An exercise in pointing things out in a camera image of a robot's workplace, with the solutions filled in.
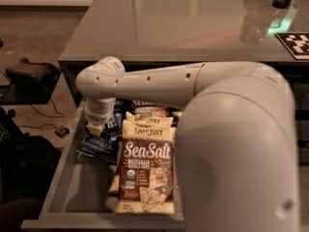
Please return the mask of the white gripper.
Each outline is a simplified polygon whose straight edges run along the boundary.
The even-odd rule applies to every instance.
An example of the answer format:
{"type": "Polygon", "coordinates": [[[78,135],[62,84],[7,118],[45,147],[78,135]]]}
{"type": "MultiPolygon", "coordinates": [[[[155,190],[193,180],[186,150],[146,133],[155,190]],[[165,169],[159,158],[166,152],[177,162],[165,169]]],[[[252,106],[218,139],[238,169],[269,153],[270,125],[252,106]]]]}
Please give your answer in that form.
{"type": "Polygon", "coordinates": [[[89,122],[86,126],[89,134],[100,136],[104,129],[104,125],[109,121],[111,116],[111,111],[107,113],[95,113],[89,110],[85,110],[85,118],[89,122]]]}

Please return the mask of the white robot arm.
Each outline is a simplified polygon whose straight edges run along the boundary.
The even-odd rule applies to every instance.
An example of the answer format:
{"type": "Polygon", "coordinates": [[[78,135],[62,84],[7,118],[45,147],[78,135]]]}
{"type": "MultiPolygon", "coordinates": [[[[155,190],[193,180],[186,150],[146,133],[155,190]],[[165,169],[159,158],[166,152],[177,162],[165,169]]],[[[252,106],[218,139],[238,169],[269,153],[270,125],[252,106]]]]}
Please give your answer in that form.
{"type": "Polygon", "coordinates": [[[89,100],[183,110],[175,164],[185,232],[299,232],[295,100],[256,62],[207,62],[125,72],[108,57],[76,78],[89,100]]]}

